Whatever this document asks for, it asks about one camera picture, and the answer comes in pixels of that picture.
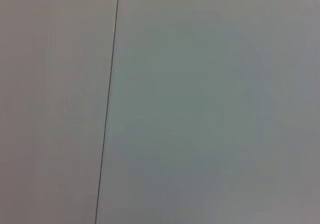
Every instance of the white wall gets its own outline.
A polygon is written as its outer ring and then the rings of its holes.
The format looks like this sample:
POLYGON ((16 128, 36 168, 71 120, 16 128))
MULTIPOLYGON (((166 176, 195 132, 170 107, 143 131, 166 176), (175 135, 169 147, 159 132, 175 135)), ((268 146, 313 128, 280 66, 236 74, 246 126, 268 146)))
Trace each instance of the white wall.
POLYGON ((94 223, 113 1, 0 0, 0 223, 94 223))
POLYGON ((99 224, 318 224, 319 0, 119 0, 99 224))

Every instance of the wall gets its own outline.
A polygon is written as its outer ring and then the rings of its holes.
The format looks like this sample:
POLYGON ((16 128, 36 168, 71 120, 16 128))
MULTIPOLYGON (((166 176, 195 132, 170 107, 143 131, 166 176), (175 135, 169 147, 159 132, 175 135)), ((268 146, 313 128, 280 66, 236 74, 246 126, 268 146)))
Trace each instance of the wall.
POLYGON ((115 0, 0 0, 0 223, 94 223, 115 0))
POLYGON ((317 224, 319 0, 119 0, 100 224, 317 224))

